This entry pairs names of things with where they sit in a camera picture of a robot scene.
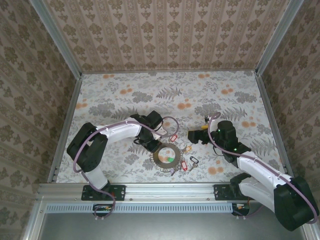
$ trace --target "key tag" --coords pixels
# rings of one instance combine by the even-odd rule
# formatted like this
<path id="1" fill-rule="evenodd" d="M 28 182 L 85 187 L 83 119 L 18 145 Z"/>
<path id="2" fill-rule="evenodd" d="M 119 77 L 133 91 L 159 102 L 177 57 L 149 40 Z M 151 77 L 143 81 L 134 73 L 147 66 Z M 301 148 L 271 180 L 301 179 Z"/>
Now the key tag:
<path id="1" fill-rule="evenodd" d="M 196 159 L 194 156 L 191 156 L 191 157 L 190 157 L 190 160 L 191 160 L 192 162 L 194 162 L 195 164 L 198 164 L 198 163 L 199 163 L 199 160 Z"/>
<path id="2" fill-rule="evenodd" d="M 188 170 L 188 165 L 187 165 L 186 161 L 183 160 L 181 162 L 181 167 L 182 167 L 183 171 L 187 171 Z"/>
<path id="3" fill-rule="evenodd" d="M 171 142 L 174 142 L 175 140 L 177 140 L 177 138 L 178 138 L 178 135 L 175 134 L 175 135 L 173 135 L 173 136 L 170 138 L 170 141 L 171 141 Z"/>
<path id="4" fill-rule="evenodd" d="M 191 146 L 186 146 L 184 149 L 183 149 L 183 152 L 184 153 L 187 153 L 189 151 L 191 151 L 192 147 Z"/>

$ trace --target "cable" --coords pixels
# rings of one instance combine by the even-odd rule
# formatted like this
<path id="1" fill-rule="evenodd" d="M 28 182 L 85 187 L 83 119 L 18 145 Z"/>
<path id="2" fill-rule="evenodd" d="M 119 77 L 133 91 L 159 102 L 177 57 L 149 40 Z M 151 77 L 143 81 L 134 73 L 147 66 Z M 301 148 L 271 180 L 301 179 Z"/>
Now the cable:
<path id="1" fill-rule="evenodd" d="M 266 168 L 267 170 L 269 170 L 271 173 L 273 173 L 276 177 L 278 177 L 279 179 L 283 180 L 286 184 L 288 184 L 305 202 L 306 204 L 308 204 L 308 206 L 310 207 L 312 213 L 313 213 L 313 220 L 307 222 L 307 224 L 314 224 L 317 222 L 318 220 L 318 216 L 317 216 L 317 212 L 316 209 L 314 208 L 314 206 L 311 204 L 311 202 L 306 198 L 305 195 L 303 195 L 303 193 L 301 191 L 299 191 L 291 182 L 289 182 L 287 179 L 285 179 L 283 176 L 281 176 L 281 173 L 277 173 L 276 171 L 274 171 L 272 168 L 270 168 L 268 165 L 266 165 L 264 162 L 260 161 L 259 159 L 256 159 L 252 156 L 248 156 L 248 155 L 244 155 L 244 154 L 239 154 L 239 153 L 235 153 L 232 151 L 227 151 L 225 149 L 223 149 L 222 147 L 219 147 L 216 142 L 213 140 L 213 138 L 211 137 L 211 133 L 210 133 L 210 126 L 211 123 L 213 121 L 213 118 L 210 119 L 209 124 L 208 124 L 208 135 L 209 138 L 212 142 L 212 144 L 219 150 L 221 150 L 222 152 L 226 153 L 226 154 L 231 154 L 234 156 L 238 156 L 238 157 L 244 157 L 247 159 L 251 159 L 255 162 L 257 162 L 258 164 L 260 164 L 261 166 L 263 166 L 264 168 Z"/>
<path id="2" fill-rule="evenodd" d="M 233 211 L 234 211 L 236 214 L 239 214 L 239 215 L 242 216 L 242 217 L 250 218 L 250 217 L 256 215 L 258 212 L 260 212 L 263 207 L 264 207 L 263 205 L 260 206 L 255 212 L 253 212 L 253 213 L 251 213 L 251 214 L 249 214 L 249 215 L 243 215 L 242 213 L 238 212 L 237 210 L 233 210 Z"/>
<path id="3" fill-rule="evenodd" d="M 108 216 L 113 212 L 113 210 L 115 209 L 115 207 L 116 207 L 116 199 L 115 199 L 115 197 L 112 196 L 110 193 L 96 188 L 96 187 L 89 181 L 89 179 L 86 177 L 86 175 L 84 174 L 84 172 L 82 171 L 82 169 L 77 170 L 77 161 L 78 161 L 78 158 L 79 158 L 82 150 L 85 148 L 86 144 L 87 144 L 95 135 L 97 135 L 98 133 L 100 133 L 100 132 L 102 132 L 102 131 L 104 131 L 104 130 L 106 130 L 106 129 L 114 128 L 114 127 L 121 126 L 121 125 L 128 125 L 128 124 L 140 125 L 140 126 L 146 128 L 146 129 L 148 129 L 149 131 L 151 131 L 151 132 L 159 135 L 160 137 L 171 137 L 171 136 L 175 135 L 175 134 L 179 131 L 179 123 L 178 123 L 178 121 L 177 121 L 174 117 L 172 117 L 172 116 L 165 116 L 163 119 L 172 119 L 172 120 L 175 121 L 175 123 L 176 123 L 176 130 L 175 130 L 175 132 L 174 132 L 173 134 L 160 134 L 160 133 L 156 132 L 154 129 L 151 129 L 151 128 L 148 127 L 147 125 L 144 125 L 144 124 L 142 124 L 142 123 L 140 123 L 140 122 L 138 122 L 138 121 L 121 121 L 121 122 L 117 122 L 117 123 L 114 123 L 114 124 L 111 124 L 111 125 L 102 127 L 102 128 L 100 128 L 100 129 L 94 131 L 86 140 L 84 140 L 84 142 L 82 143 L 82 145 L 81 145 L 81 147 L 79 148 L 78 152 L 76 153 L 75 158 L 74 158 L 74 160 L 73 160 L 73 166 L 72 166 L 72 167 L 73 167 L 73 171 L 74 171 L 75 173 L 80 173 L 80 172 L 81 172 L 82 176 L 83 176 L 84 179 L 89 183 L 90 187 L 91 187 L 93 190 L 95 190 L 95 191 L 97 191 L 97 192 L 100 192 L 100 193 L 102 193 L 102 194 L 106 194 L 106 195 L 108 195 L 109 197 L 112 198 L 113 204 L 112 204 L 111 210 L 108 212 L 108 214 L 105 216 L 105 218 L 108 217 Z M 95 216 L 95 217 L 98 217 L 98 216 L 97 216 L 97 209 L 98 209 L 98 207 L 95 208 L 95 210 L 94 210 L 94 216 Z"/>
<path id="4" fill-rule="evenodd" d="M 214 151 L 215 155 L 217 155 L 217 156 L 219 156 L 219 157 L 223 157 L 223 155 L 219 155 L 219 154 L 216 152 L 216 147 L 215 147 L 215 146 L 213 146 L 213 151 Z"/>
<path id="5" fill-rule="evenodd" d="M 95 191 L 97 191 L 97 192 L 99 192 L 99 193 L 102 193 L 102 194 L 106 194 L 106 195 L 108 195 L 111 199 L 112 199 L 112 207 L 111 207 L 111 209 L 110 209 L 110 211 L 107 213 L 107 215 L 105 215 L 104 216 L 104 218 L 107 218 L 114 210 L 115 210 L 115 207 L 116 207 L 116 199 L 115 199 L 115 197 L 114 196 L 112 196 L 109 192 L 107 192 L 107 191 L 103 191 L 103 190 L 100 190 L 100 189 L 98 189 L 98 188 L 96 188 L 90 181 L 89 181 L 89 179 L 87 178 L 87 176 L 84 174 L 84 172 L 81 172 L 81 174 L 82 174 L 82 176 L 84 177 L 84 179 L 87 181 L 87 182 L 89 182 L 89 185 L 90 185 L 90 187 L 93 189 L 93 190 L 95 190 Z M 94 209 L 94 216 L 97 218 L 98 216 L 97 216 L 97 209 L 99 209 L 101 207 L 101 205 L 100 206 L 98 206 L 98 207 L 96 207 L 95 209 Z"/>
<path id="6" fill-rule="evenodd" d="M 158 127 L 155 131 L 158 131 L 162 127 L 163 124 L 164 124 L 164 120 L 161 121 L 160 127 Z"/>
<path id="7" fill-rule="evenodd" d="M 137 145 L 141 145 L 141 143 L 139 143 L 139 142 L 137 142 L 137 141 L 139 141 L 139 138 L 136 138 L 135 140 L 133 140 L 133 143 L 134 143 L 134 144 L 137 144 Z"/>

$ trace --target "floral wallpaper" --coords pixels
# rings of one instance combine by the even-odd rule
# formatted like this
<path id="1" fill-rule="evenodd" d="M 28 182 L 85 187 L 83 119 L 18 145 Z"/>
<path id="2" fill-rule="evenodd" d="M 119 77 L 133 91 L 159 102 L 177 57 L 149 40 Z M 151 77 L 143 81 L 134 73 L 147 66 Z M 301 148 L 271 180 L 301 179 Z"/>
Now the floral wallpaper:
<path id="1" fill-rule="evenodd" d="M 320 1 L 304 1 L 262 78 L 293 171 L 319 205 Z"/>
<path id="2" fill-rule="evenodd" d="M 29 1 L 0 1 L 0 239 L 21 237 L 75 79 Z"/>
<path id="3" fill-rule="evenodd" d="M 45 0 L 85 73 L 254 69 L 289 0 Z"/>
<path id="4" fill-rule="evenodd" d="M 95 126 L 120 122 L 134 113 L 148 115 L 152 110 L 161 116 L 172 116 L 179 122 L 177 140 L 180 150 L 191 146 L 182 158 L 188 170 L 163 171 L 141 145 L 126 138 L 106 146 L 101 169 L 112 183 L 159 182 L 228 182 L 241 171 L 217 156 L 212 145 L 191 144 L 189 130 L 201 129 L 205 116 L 216 111 L 216 121 L 232 121 L 239 140 L 252 148 L 266 163 L 283 171 L 277 146 L 262 102 L 253 71 L 158 72 L 84 74 L 81 91 L 70 127 L 67 144 L 83 124 Z M 165 120 L 164 128 L 172 133 L 176 125 Z M 159 159 L 169 163 L 170 148 L 159 152 Z M 192 169 L 190 157 L 199 160 Z M 57 176 L 58 183 L 85 183 L 81 174 L 73 171 L 73 161 L 65 152 Z"/>

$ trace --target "gray floor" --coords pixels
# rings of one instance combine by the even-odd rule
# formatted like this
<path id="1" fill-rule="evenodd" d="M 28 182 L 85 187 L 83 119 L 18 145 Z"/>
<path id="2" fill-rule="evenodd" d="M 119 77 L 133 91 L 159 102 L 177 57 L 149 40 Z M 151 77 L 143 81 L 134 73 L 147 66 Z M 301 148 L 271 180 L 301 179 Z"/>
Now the gray floor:
<path id="1" fill-rule="evenodd" d="M 230 213 L 115 213 L 95 220 L 88 213 L 47 214 L 41 240 L 303 240 L 264 208 L 246 220 Z"/>

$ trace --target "keychain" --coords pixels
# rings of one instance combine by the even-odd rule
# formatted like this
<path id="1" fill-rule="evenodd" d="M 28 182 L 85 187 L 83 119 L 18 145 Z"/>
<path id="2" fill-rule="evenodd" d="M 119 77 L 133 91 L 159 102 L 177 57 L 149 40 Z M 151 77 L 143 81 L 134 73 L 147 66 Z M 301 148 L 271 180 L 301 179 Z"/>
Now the keychain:
<path id="1" fill-rule="evenodd" d="M 187 171 L 188 170 L 188 165 L 187 165 L 185 160 L 183 160 L 181 162 L 181 167 L 182 167 L 183 171 Z"/>
<path id="2" fill-rule="evenodd" d="M 170 173 L 171 173 L 171 177 L 172 177 L 176 173 L 176 171 L 173 168 L 171 168 Z"/>
<path id="3" fill-rule="evenodd" d="M 191 146 L 185 146 L 185 148 L 182 150 L 184 153 L 187 153 L 191 151 L 192 147 Z"/>
<path id="4" fill-rule="evenodd" d="M 194 156 L 191 156 L 191 157 L 190 157 L 190 160 L 191 160 L 192 162 L 194 162 L 195 164 L 198 164 L 198 163 L 199 163 L 199 160 L 196 159 Z"/>
<path id="5" fill-rule="evenodd" d="M 175 140 L 177 140 L 177 138 L 178 138 L 178 135 L 175 134 L 175 135 L 173 135 L 173 136 L 170 138 L 170 141 L 171 141 L 171 142 L 174 142 Z"/>

